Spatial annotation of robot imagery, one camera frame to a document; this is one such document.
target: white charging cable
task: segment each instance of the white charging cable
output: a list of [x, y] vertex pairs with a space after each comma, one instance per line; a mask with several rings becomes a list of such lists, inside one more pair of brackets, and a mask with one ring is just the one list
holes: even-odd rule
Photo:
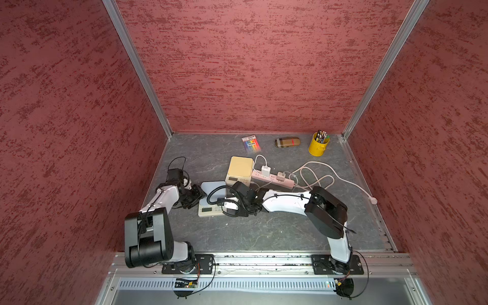
[[[297, 186], [297, 187], [299, 187], [299, 188], [301, 188], [301, 189], [304, 189], [304, 190], [312, 190], [312, 186], [313, 186], [314, 184], [318, 184], [319, 186], [321, 186], [321, 184], [320, 184], [320, 180], [322, 180], [322, 179], [323, 179], [323, 178], [325, 178], [325, 177], [331, 177], [331, 178], [332, 178], [332, 183], [331, 183], [331, 184], [329, 184], [327, 187], [325, 187], [325, 189], [329, 188], [331, 185], [333, 185], [333, 184], [334, 184], [335, 180], [334, 180], [334, 177], [332, 177], [331, 175], [325, 175], [325, 176], [321, 177], [320, 179], [318, 179], [318, 178], [317, 178], [317, 175], [315, 175], [315, 173], [313, 172], [313, 170], [311, 170], [309, 167], [307, 167], [307, 166], [306, 166], [306, 165], [307, 165], [307, 164], [309, 164], [309, 163], [316, 163], [316, 164], [321, 164], [321, 165], [325, 165], [325, 166], [329, 167], [329, 168], [330, 168], [330, 169], [331, 169], [331, 170], [334, 172], [334, 174], [336, 175], [336, 177], [337, 177], [339, 180], [342, 180], [342, 181], [344, 181], [344, 182], [346, 182], [346, 183], [352, 184], [352, 185], [354, 185], [355, 187], [357, 187], [357, 188], [359, 188], [360, 190], [362, 190], [362, 191], [363, 191], [363, 192], [364, 192], [364, 193], [365, 193], [365, 194], [368, 196], [368, 198], [369, 198], [369, 200], [371, 201], [371, 203], [372, 203], [372, 204], [377, 204], [377, 203], [378, 203], [378, 200], [377, 200], [376, 198], [374, 198], [373, 196], [371, 196], [371, 195], [370, 195], [368, 192], [366, 192], [366, 191], [365, 191], [365, 190], [364, 190], [362, 187], [360, 187], [360, 186], [359, 186], [359, 185], [357, 185], [356, 183], [353, 183], [353, 182], [351, 182], [351, 181], [347, 181], [346, 179], [342, 179], [341, 177], [339, 177], [339, 175], [338, 175], [338, 174], [336, 173], [336, 171], [335, 171], [335, 170], [332, 168], [332, 166], [330, 166], [330, 165], [329, 165], [329, 164], [327, 164], [327, 163], [322, 163], [322, 162], [317, 162], [317, 161], [309, 161], [309, 162], [305, 163], [304, 165], [302, 165], [301, 167], [299, 167], [298, 169], [294, 170], [292, 173], [290, 173], [290, 175], [289, 175], [288, 177], [290, 177], [290, 176], [291, 176], [291, 174], [293, 174], [293, 175], [296, 177], [295, 173], [296, 173], [297, 171], [300, 171], [300, 176], [301, 176], [301, 177], [302, 177], [302, 179], [305, 181], [305, 183], [306, 183], [306, 185], [307, 185], [307, 188], [309, 188], [309, 189], [305, 188], [304, 186], [300, 186], [300, 185], [296, 184], [296, 186]], [[313, 176], [314, 176], [314, 177], [315, 177], [315, 179], [316, 179], [316, 181], [315, 181], [314, 183], [312, 183], [312, 184], [308, 184], [308, 182], [307, 182], [307, 181], [304, 179], [304, 177], [303, 177], [303, 175], [302, 175], [302, 170], [303, 170], [304, 168], [306, 168], [306, 169], [308, 169], [308, 170], [310, 170], [310, 171], [312, 172]]]
[[299, 186], [299, 185], [298, 185], [298, 177], [297, 177], [297, 175], [295, 175], [295, 174], [293, 174], [292, 172], [289, 172], [289, 171], [287, 171], [287, 170], [286, 170], [286, 171], [284, 171], [283, 173], [284, 173], [284, 174], [286, 174], [286, 173], [290, 173], [290, 174], [288, 175], [288, 179], [290, 179], [290, 180], [291, 180], [291, 175], [293, 175], [293, 178], [295, 178], [295, 179], [297, 180], [297, 182], [296, 182], [296, 183], [294, 184], [294, 186], [293, 186], [293, 189], [291, 190], [291, 192], [292, 192], [292, 193], [293, 193], [293, 191], [295, 190], [295, 188], [296, 188], [296, 187], [301, 187], [301, 186]]
[[254, 165], [256, 165], [256, 160], [258, 159], [258, 157], [262, 157], [262, 158], [264, 159], [265, 165], [266, 165], [266, 166], [268, 166], [268, 161], [266, 160], [266, 157], [265, 157], [265, 156], [263, 156], [263, 155], [257, 155], [257, 156], [256, 156], [256, 158], [254, 159], [253, 164], [252, 164], [252, 171], [253, 171], [253, 172], [256, 172], [256, 174], [258, 174], [258, 175], [260, 175], [260, 176], [263, 176], [263, 177], [265, 177], [265, 178], [270, 178], [270, 179], [271, 179], [271, 181], [270, 181], [270, 182], [268, 182], [268, 183], [266, 183], [266, 184], [265, 184], [265, 185], [263, 185], [263, 186], [259, 186], [259, 184], [258, 184], [258, 186], [259, 186], [259, 187], [256, 189], [256, 191], [257, 191], [257, 190], [259, 190], [259, 189], [260, 189], [260, 188], [262, 188], [262, 187], [265, 187], [265, 186], [267, 186], [267, 185], [269, 185], [269, 184], [273, 183], [273, 178], [264, 176], [263, 174], [261, 174], [260, 172], [258, 172], [258, 171], [257, 171], [257, 170], [254, 168]]

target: aluminum frame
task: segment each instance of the aluminum frame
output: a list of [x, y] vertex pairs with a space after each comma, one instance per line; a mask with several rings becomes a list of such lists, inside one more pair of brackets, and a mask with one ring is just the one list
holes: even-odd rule
[[[405, 278], [416, 304], [430, 305], [422, 301], [426, 297], [418, 280], [417, 271], [408, 253], [361, 251], [367, 262], [371, 278]], [[270, 251], [270, 252], [205, 252], [215, 257], [216, 278], [298, 278], [302, 280], [334, 278], [334, 276], [314, 275], [311, 265], [312, 254], [330, 254], [328, 251]], [[201, 275], [212, 278], [213, 274]], [[158, 268], [128, 268], [123, 252], [117, 252], [107, 278], [97, 299], [97, 305], [112, 304], [119, 283], [124, 278], [167, 278], [177, 276], [161, 274]], [[364, 275], [349, 275], [351, 278], [365, 278]]]
[[361, 98], [361, 101], [359, 102], [358, 106], [356, 107], [354, 114], [352, 115], [351, 119], [349, 120], [349, 123], [347, 123], [346, 128], [342, 132], [342, 135], [345, 140], [347, 140], [351, 135], [352, 130], [354, 129], [359, 119], [363, 115], [364, 110], [366, 109], [369, 102], [373, 98], [374, 93], [380, 86], [381, 82], [383, 81], [383, 78], [385, 77], [386, 73], [390, 69], [393, 62], [395, 61], [395, 58], [397, 57], [398, 53], [402, 49], [403, 45], [407, 41], [408, 36], [412, 32], [413, 27], [415, 26], [421, 14], [425, 10], [425, 7], [427, 6], [428, 2], [429, 0], [415, 0], [413, 2], [407, 15], [405, 16], [405, 19], [403, 20], [402, 25], [398, 29], [395, 38], [393, 38], [393, 41], [391, 42], [390, 47], [388, 48], [385, 54], [385, 57], [383, 57], [383, 60], [381, 61], [380, 66], [376, 71], [376, 74], [374, 75], [373, 79], [369, 83], [369, 86], [366, 89], [366, 92], [364, 93], [363, 97]]
[[151, 80], [147, 75], [146, 69], [144, 68], [141, 58], [137, 53], [137, 49], [129, 35], [129, 31], [125, 26], [119, 7], [115, 3], [115, 0], [102, 0], [102, 1], [103, 4], [105, 5], [105, 8], [107, 9], [108, 15], [110, 16], [112, 23], [114, 24], [115, 29], [117, 30], [117, 33], [119, 34], [122, 44], [124, 45], [124, 48], [127, 54], [129, 55], [130, 61], [134, 65], [134, 69], [136, 70], [136, 73], [139, 76], [139, 80], [141, 80], [142, 86], [146, 91], [147, 97], [149, 97], [149, 100], [151, 101], [154, 111], [158, 116], [159, 122], [163, 126], [164, 132], [166, 133], [168, 139], [171, 139], [173, 135], [173, 130], [169, 125], [168, 118], [166, 117], [166, 114], [164, 114], [163, 107], [159, 102], [158, 95], [156, 94], [156, 91], [152, 86]]

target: pink power strip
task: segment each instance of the pink power strip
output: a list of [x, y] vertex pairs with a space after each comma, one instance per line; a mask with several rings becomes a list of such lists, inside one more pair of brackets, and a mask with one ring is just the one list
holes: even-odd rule
[[257, 170], [257, 169], [252, 171], [251, 177], [258, 179], [258, 180], [261, 180], [261, 181], [265, 181], [265, 182], [271, 182], [272, 181], [272, 184], [276, 184], [276, 185], [286, 187], [289, 189], [292, 189], [295, 186], [295, 182], [293, 180], [285, 178], [284, 181], [279, 181], [278, 178], [276, 177], [276, 175], [273, 175], [273, 174], [269, 174], [269, 177], [265, 177], [265, 176], [262, 176], [261, 171]]

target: metal panel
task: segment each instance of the metal panel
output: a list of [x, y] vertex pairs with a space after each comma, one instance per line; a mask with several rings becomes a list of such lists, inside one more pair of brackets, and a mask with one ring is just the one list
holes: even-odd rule
[[114, 24], [115, 29], [117, 30], [117, 33], [119, 34], [122, 44], [124, 45], [125, 50], [127, 51], [127, 54], [129, 55], [129, 58], [132, 64], [134, 65], [134, 69], [136, 69], [137, 75], [141, 80], [142, 86], [146, 90], [147, 96], [149, 97], [149, 100], [153, 105], [154, 111], [156, 112], [156, 115], [158, 116], [158, 119], [164, 128], [166, 136], [168, 137], [168, 139], [171, 139], [171, 136], [173, 135], [173, 130], [169, 125], [168, 118], [164, 114], [163, 108], [161, 107], [161, 103], [159, 102], [159, 98], [156, 94], [156, 91], [154, 90], [151, 84], [151, 80], [149, 79], [149, 76], [147, 75], [144, 65], [142, 64], [141, 58], [137, 53], [136, 47], [132, 42], [132, 39], [129, 35], [129, 31], [125, 27], [125, 23], [123, 22], [122, 15], [120, 14], [119, 8], [115, 3], [115, 0], [102, 0], [102, 1], [103, 4], [105, 5], [105, 8], [107, 9], [110, 19]]
[[349, 123], [347, 123], [347, 126], [343, 132], [344, 139], [347, 140], [351, 135], [352, 130], [356, 126], [357, 122], [359, 121], [359, 118], [361, 117], [367, 105], [371, 101], [371, 98], [373, 97], [374, 93], [380, 86], [386, 73], [390, 69], [393, 62], [395, 61], [395, 58], [397, 57], [398, 53], [402, 49], [403, 45], [405, 44], [405, 41], [407, 40], [413, 27], [415, 26], [418, 19], [420, 18], [420, 15], [423, 13], [428, 2], [429, 0], [415, 0], [413, 2], [412, 7], [407, 13], [407, 16], [405, 16], [405, 20], [403, 21], [402, 25], [398, 29], [395, 38], [391, 42], [391, 45], [388, 48], [385, 57], [383, 57], [383, 60], [380, 66], [378, 67], [376, 74], [374, 75], [373, 79], [371, 80], [371, 83], [366, 89], [366, 92], [361, 98], [361, 101], [359, 102], [356, 111], [354, 111], [354, 114], [349, 120]]
[[[365, 279], [354, 281], [357, 294], [366, 284]], [[415, 305], [403, 279], [370, 279], [368, 287], [359, 298], [348, 300], [332, 294], [304, 293], [250, 293], [241, 291], [209, 291], [182, 300], [173, 291], [120, 290], [114, 305]]]
[[[200, 277], [201, 289], [210, 284], [211, 277]], [[190, 290], [191, 288], [174, 288], [174, 279], [122, 277], [119, 290]], [[280, 293], [320, 293], [335, 294], [335, 283], [327, 278], [214, 278], [206, 291], [248, 291]]]

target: coiled black cable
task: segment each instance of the coiled black cable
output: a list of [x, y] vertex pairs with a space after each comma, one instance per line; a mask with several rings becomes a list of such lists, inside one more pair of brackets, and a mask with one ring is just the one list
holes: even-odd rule
[[[237, 198], [237, 202], [230, 200], [230, 199], [217, 199], [217, 201], [210, 201], [210, 198], [213, 196], [213, 194], [215, 194], [215, 192], [217, 192], [218, 190], [221, 190], [221, 189], [228, 189], [229, 192]], [[229, 213], [225, 212], [224, 210], [222, 210], [222, 213], [224, 215], [227, 215], [230, 217], [238, 217], [241, 214], [242, 210], [245, 210], [247, 213], [253, 214], [253, 215], [256, 215], [259, 211], [261, 211], [261, 207], [256, 205], [256, 204], [251, 204], [250, 205], [251, 209], [248, 209], [246, 204], [244, 204], [244, 198], [242, 197], [242, 194], [239, 193], [233, 187], [228, 186], [228, 185], [222, 185], [222, 186], [217, 187], [216, 189], [211, 191], [210, 194], [208, 194], [208, 196], [207, 196], [207, 203], [208, 204], [218, 204], [218, 203], [224, 204], [225, 202], [234, 203], [237, 205], [237, 213], [235, 215], [229, 214]]]

